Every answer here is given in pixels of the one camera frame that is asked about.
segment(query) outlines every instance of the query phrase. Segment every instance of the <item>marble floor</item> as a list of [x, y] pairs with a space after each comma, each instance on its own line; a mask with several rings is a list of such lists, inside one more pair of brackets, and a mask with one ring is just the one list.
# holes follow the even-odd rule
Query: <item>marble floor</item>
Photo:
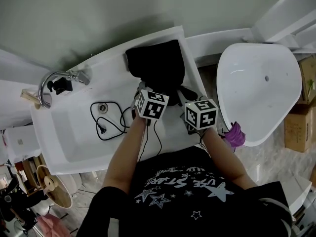
[[[199, 68], [199, 72], [208, 97], [217, 102], [216, 66]], [[222, 129], [226, 131], [222, 117], [219, 117], [217, 127], [219, 132]], [[264, 143], [257, 147], [237, 148], [235, 154], [242, 161], [253, 181], [262, 185], [276, 180], [283, 182], [293, 175], [309, 179], [316, 162], [316, 144], [305, 153], [285, 148], [284, 123], [282, 122]], [[101, 189], [105, 173], [105, 170], [82, 173], [82, 191], [77, 192], [73, 207], [67, 210], [57, 206], [52, 207], [58, 216], [69, 213], [63, 222], [70, 231], [80, 227], [94, 193]]]

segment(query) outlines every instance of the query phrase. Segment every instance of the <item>drain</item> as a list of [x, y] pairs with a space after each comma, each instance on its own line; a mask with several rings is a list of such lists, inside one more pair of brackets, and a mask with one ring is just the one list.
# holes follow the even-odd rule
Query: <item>drain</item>
[[105, 104], [105, 103], [98, 105], [98, 110], [99, 110], [99, 113], [101, 113], [101, 114], [106, 113], [106, 112], [108, 111], [108, 109], [109, 109], [109, 107], [108, 107], [108, 105]]

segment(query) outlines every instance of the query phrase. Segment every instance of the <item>sink basin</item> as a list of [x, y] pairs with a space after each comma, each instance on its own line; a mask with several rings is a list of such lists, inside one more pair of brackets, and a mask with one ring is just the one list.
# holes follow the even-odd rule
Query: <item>sink basin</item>
[[263, 143], [301, 94], [302, 78], [292, 52], [276, 44], [238, 43], [222, 54], [217, 94], [228, 129], [237, 121], [246, 146]]
[[[42, 154], [52, 174], [72, 174], [107, 169], [113, 153], [123, 135], [110, 141], [101, 141], [90, 114], [90, 105], [97, 101], [116, 101], [122, 110], [131, 105], [140, 79], [128, 71], [125, 51], [137, 47], [178, 40], [185, 64], [183, 85], [193, 87], [206, 95], [197, 67], [186, 44], [182, 27], [175, 27], [150, 34], [106, 50], [77, 65], [73, 70], [88, 70], [91, 83], [88, 86], [73, 83], [73, 91], [67, 95], [52, 94], [50, 109], [31, 108], [32, 119]], [[108, 104], [105, 118], [119, 127], [120, 112], [116, 105]], [[97, 105], [93, 113], [99, 117]], [[162, 153], [174, 152], [198, 144], [199, 137], [189, 136], [180, 119], [179, 106], [167, 107], [162, 120], [156, 124], [156, 131], [162, 142]], [[127, 125], [132, 122], [131, 113], [126, 111]], [[105, 138], [119, 132], [106, 125]], [[148, 130], [148, 142], [141, 160], [155, 156], [159, 141], [153, 131]]]

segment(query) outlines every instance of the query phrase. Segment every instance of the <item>purple glove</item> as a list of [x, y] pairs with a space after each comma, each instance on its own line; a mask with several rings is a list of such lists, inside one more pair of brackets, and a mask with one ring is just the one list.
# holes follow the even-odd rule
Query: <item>purple glove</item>
[[229, 132], [224, 132], [225, 138], [233, 148], [242, 146], [246, 141], [246, 135], [241, 131], [241, 127], [237, 122], [232, 123], [232, 126]]

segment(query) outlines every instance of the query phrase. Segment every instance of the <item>faucet spout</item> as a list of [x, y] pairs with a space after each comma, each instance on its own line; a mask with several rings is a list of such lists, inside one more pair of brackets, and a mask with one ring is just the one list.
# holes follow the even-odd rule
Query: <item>faucet spout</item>
[[44, 88], [47, 85], [47, 82], [49, 80], [52, 80], [55, 77], [61, 77], [61, 78], [66, 78], [70, 81], [78, 81], [80, 83], [83, 83], [85, 85], [88, 85], [90, 83], [90, 79], [89, 77], [82, 71], [79, 72], [74, 72], [74, 71], [67, 71], [67, 72], [63, 72], [63, 71], [55, 71], [55, 72], [49, 72], [48, 74], [46, 74], [40, 84], [39, 84], [39, 90], [38, 90], [38, 99], [39, 99], [39, 103], [40, 105], [42, 105], [45, 108], [50, 108], [51, 104], [47, 103], [43, 96], [44, 96]]

